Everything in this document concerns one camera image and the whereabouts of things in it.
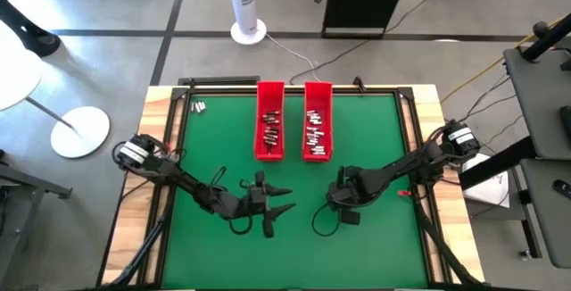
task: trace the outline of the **tower fan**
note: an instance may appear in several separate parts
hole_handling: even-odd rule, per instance
[[[254,0],[232,0],[236,23],[230,29],[234,41],[241,45],[255,45],[266,37],[266,25],[258,19]]]

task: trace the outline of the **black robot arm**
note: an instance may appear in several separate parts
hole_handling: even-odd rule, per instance
[[[227,220],[232,231],[238,235],[247,233],[252,228],[252,216],[261,214],[264,236],[273,237],[272,221],[295,206],[287,204],[270,208],[268,196],[285,195],[292,190],[276,188],[266,183],[262,171],[256,173],[254,185],[240,183],[240,187],[246,189],[246,194],[240,198],[232,195],[225,187],[216,185],[219,178],[206,184],[182,170],[178,161],[171,159],[167,154],[166,146],[149,135],[134,135],[123,144],[118,153],[113,151],[113,160],[122,170],[149,179],[155,185],[182,188],[203,210],[216,213],[223,220]],[[219,177],[223,175],[225,169],[221,170],[217,174]],[[240,218],[249,219],[248,228],[243,231],[237,231],[232,227],[231,221]]]
[[[442,143],[439,145],[437,139],[441,135]],[[445,165],[463,163],[474,157],[479,149],[480,145],[468,126],[450,121],[431,134],[419,149],[381,169],[366,170],[356,166],[341,167],[337,174],[337,181],[329,185],[327,204],[334,211],[339,212],[340,222],[359,225],[360,214],[355,209],[375,202],[393,180],[408,175],[411,183],[423,184],[426,185],[427,189],[430,189],[443,176]],[[468,270],[443,241],[426,216],[420,200],[415,199],[414,202],[417,204],[415,210],[418,223],[433,239],[459,280],[464,284],[480,284],[477,279],[469,274]]]

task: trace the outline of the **red object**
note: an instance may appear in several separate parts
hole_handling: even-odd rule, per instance
[[[309,122],[307,112],[315,111],[321,117],[321,125]],[[333,84],[330,82],[305,83],[305,110],[303,112],[303,160],[306,162],[328,162],[333,154]],[[308,127],[316,127],[323,132],[318,145],[323,146],[325,154],[312,154],[312,145],[307,145]]]
[[[262,116],[278,111],[278,124],[266,123]],[[277,144],[264,143],[266,127],[277,128]],[[256,131],[253,138],[253,151],[259,161],[281,161],[284,159],[284,81],[258,82],[258,109],[256,112]]]

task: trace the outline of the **green mat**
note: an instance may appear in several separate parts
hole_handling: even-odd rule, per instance
[[[274,222],[267,239],[261,217],[244,236],[210,215],[179,190],[165,263],[166,288],[380,288],[425,287],[426,269],[410,199],[397,196],[408,179],[394,183],[361,211],[359,226],[341,225],[332,237],[311,229],[313,213],[326,201],[327,186],[340,165],[378,168],[404,154],[397,107],[392,96],[335,96],[334,152],[331,162],[302,160],[303,97],[285,98],[285,159],[257,162],[253,155],[255,96],[197,96],[207,111],[192,114],[186,128],[183,168],[210,182],[221,166],[221,185],[242,196],[240,179],[257,170],[290,195],[272,197],[279,206],[297,203]],[[325,209],[317,228],[330,231],[336,214]],[[236,220],[244,229],[247,220]]]

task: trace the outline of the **white round table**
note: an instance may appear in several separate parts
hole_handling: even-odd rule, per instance
[[[67,158],[91,154],[107,138],[111,123],[107,114],[95,107],[79,107],[62,117],[32,99],[29,94],[39,84],[43,63],[24,48],[0,52],[0,111],[26,100],[55,118],[52,148]]]

